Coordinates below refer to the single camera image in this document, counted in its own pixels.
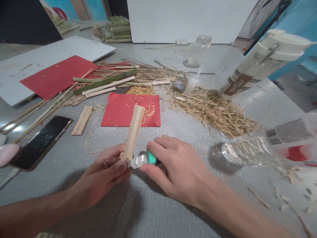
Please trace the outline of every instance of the table surface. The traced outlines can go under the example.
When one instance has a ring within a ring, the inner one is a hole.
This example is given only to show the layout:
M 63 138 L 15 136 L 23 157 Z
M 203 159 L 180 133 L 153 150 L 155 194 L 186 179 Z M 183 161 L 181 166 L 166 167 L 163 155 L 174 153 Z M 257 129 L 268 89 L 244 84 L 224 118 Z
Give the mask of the table surface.
M 159 49 L 157 44 L 113 44 L 115 53 L 106 57 L 107 62 L 120 62 L 122 58 L 132 57 L 147 64 L 157 65 L 154 60 L 173 65 L 181 70 L 191 70 L 183 66 L 189 56 L 190 46 L 170 46 Z M 201 85 L 218 89 L 229 74 L 243 60 L 243 55 L 232 46 L 212 45 L 206 52 L 206 60 L 201 66 L 203 72 L 214 72 L 215 75 L 203 75 Z M 265 127 L 272 127 L 297 118 L 303 111 L 296 106 L 268 79 L 236 98 L 244 106 L 248 117 Z M 160 102 L 168 97 L 166 88 L 156 86 L 155 92 L 160 95 Z M 0 205 L 56 193 L 73 185 L 93 162 L 97 153 L 126 140 L 127 127 L 101 127 L 104 110 L 95 110 L 91 121 L 87 123 L 82 136 L 72 136 L 71 132 L 82 112 L 84 105 L 93 104 L 95 108 L 107 105 L 109 94 L 87 99 L 76 107 L 62 108 L 57 114 L 74 119 L 74 123 L 32 172 L 20 172 L 0 191 Z M 37 98 L 25 103 L 20 108 L 8 106 L 0 100 L 0 126 L 16 118 L 21 112 L 35 105 Z M 13 133 L 9 142 L 17 138 L 49 105 L 30 116 Z M 303 182 L 292 185 L 273 168 L 232 167 L 225 163 L 215 150 L 215 145 L 228 140 L 217 130 L 209 131 L 192 116 L 161 108 L 161 127 L 141 128 L 135 155 L 146 150 L 148 141 L 157 136 L 170 135 L 191 143 L 197 149 L 207 168 L 215 176 L 228 183 L 233 190 L 250 201 L 269 217 L 275 219 L 290 230 L 297 231 L 305 237 L 302 225 L 290 210 L 279 210 L 281 202 L 276 198 L 268 178 L 278 187 L 281 194 L 290 198 L 308 228 L 317 235 L 316 204 L 317 187 L 313 185 L 316 177 L 314 170 L 300 172 Z M 21 141 L 24 145 L 34 131 Z M 4 180 L 11 167 L 0 169 L 0 181 Z M 272 208 L 268 210 L 247 188 L 251 188 Z M 313 199 L 307 201 L 303 196 L 305 188 L 313 192 Z M 311 214 L 305 214 L 308 206 Z M 131 176 L 128 184 L 115 186 L 95 207 L 74 215 L 48 229 L 48 233 L 61 237 L 230 237 L 231 235 L 202 212 L 183 205 L 164 195 L 163 191 L 138 170 Z

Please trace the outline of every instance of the barcode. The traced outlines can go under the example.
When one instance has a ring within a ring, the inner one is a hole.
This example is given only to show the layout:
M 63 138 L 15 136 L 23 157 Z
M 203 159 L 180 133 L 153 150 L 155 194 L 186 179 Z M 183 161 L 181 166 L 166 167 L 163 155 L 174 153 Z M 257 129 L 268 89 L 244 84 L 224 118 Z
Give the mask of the barcode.
M 282 142 L 277 137 L 276 130 L 270 129 L 265 131 L 266 137 L 271 145 L 281 144 Z

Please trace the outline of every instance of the smartphone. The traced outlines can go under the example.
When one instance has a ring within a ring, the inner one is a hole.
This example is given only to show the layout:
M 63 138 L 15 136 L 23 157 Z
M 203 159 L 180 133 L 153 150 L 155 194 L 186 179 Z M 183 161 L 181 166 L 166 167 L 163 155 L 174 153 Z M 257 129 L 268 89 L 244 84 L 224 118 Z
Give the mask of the smartphone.
M 32 171 L 55 145 L 73 119 L 54 116 L 14 157 L 8 165 Z

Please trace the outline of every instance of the plastic bottle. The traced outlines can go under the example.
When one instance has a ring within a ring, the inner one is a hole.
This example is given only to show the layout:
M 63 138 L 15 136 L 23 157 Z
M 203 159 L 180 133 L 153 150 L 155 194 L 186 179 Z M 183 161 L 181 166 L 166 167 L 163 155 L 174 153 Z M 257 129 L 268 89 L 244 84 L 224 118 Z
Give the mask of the plastic bottle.
M 198 36 L 191 48 L 188 60 L 184 61 L 184 65 L 190 68 L 198 68 L 204 59 L 204 50 L 211 45 L 211 36 Z
M 317 167 L 317 113 L 234 138 L 222 145 L 221 153 L 238 165 Z
M 192 94 L 193 93 L 195 87 L 198 85 L 200 73 L 201 73 L 201 70 L 199 70 L 197 75 L 188 82 L 187 87 L 184 91 L 185 94 Z

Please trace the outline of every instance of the forearm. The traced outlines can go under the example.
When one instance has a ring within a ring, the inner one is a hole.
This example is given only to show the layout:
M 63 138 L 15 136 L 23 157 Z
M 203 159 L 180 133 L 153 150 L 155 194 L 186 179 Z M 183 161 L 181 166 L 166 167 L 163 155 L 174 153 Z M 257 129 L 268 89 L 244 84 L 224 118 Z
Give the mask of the forearm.
M 240 238 L 295 237 L 277 222 L 248 204 L 222 181 L 217 186 L 217 189 L 209 186 L 196 207 L 235 236 Z
M 0 237 L 33 237 L 76 210 L 68 190 L 0 207 Z

